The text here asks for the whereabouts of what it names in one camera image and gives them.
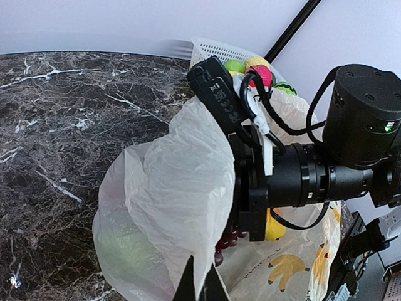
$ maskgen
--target green ball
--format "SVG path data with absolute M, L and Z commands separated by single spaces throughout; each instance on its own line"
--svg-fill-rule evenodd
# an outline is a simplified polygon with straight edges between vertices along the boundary
M 278 82 L 273 85 L 274 88 L 286 92 L 288 95 L 296 95 L 295 88 L 286 82 Z
M 226 69 L 228 71 L 236 71 L 239 73 L 245 73 L 245 71 L 246 71 L 245 65 L 242 64 L 240 61 L 236 61 L 236 60 L 227 61 L 224 64 L 224 67 L 226 67 Z
M 277 79 L 276 79 L 276 75 L 274 75 L 274 73 L 272 72 L 271 74 L 273 74 L 273 86 L 276 84 L 276 82 L 277 82 Z

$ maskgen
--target black pole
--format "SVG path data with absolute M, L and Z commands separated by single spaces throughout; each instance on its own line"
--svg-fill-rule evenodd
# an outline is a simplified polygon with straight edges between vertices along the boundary
M 278 38 L 277 42 L 270 49 L 268 54 L 264 57 L 268 62 L 273 62 L 274 59 L 280 54 L 284 47 L 288 44 L 291 38 L 300 29 L 302 24 L 308 19 L 310 14 L 315 10 L 321 0 L 309 0 L 301 11 L 296 15 L 291 24 L 287 27 L 284 33 Z

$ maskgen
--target yellow ball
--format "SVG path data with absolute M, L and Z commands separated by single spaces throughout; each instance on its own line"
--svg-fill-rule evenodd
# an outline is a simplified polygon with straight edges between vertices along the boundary
M 252 58 L 248 58 L 245 61 L 245 67 L 248 69 L 249 67 L 252 66 L 258 66 L 258 65 L 263 65 L 266 66 L 270 69 L 270 64 L 268 61 L 266 61 L 263 57 L 261 56 L 254 56 Z
M 281 215 L 281 212 L 278 208 L 275 208 L 274 211 L 278 215 Z M 282 224 L 277 222 L 270 215 L 270 209 L 268 209 L 268 215 L 267 215 L 266 219 L 267 219 L 266 220 L 266 233 L 265 233 L 266 240 L 279 240 L 286 234 L 286 227 L 284 227 Z
M 229 73 L 231 74 L 232 77 L 233 77 L 235 74 L 244 75 L 243 73 L 238 72 L 238 71 L 229 71 Z

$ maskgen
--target white wall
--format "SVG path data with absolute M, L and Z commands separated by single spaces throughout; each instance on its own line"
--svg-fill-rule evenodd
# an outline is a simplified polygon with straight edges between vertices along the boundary
M 0 54 L 88 50 L 172 55 L 205 36 L 265 55 L 306 0 L 12 0 L 0 4 Z
M 325 0 L 274 61 L 282 76 L 309 102 L 327 73 L 348 63 L 391 70 L 401 77 L 401 2 L 399 0 Z M 320 120 L 328 110 L 328 88 L 316 108 Z M 369 197 L 348 201 L 366 223 L 389 212 L 375 209 Z M 401 238 L 382 252 L 385 263 L 401 260 Z

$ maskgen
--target red grapes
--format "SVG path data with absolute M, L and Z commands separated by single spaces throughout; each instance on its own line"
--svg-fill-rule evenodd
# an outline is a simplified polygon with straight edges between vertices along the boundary
M 222 264 L 224 260 L 222 251 L 224 249 L 229 246 L 236 246 L 238 238 L 244 238 L 246 236 L 247 232 L 242 232 L 238 227 L 233 227 L 231 231 L 225 231 L 216 245 L 216 251 L 214 252 L 215 266 L 218 267 Z

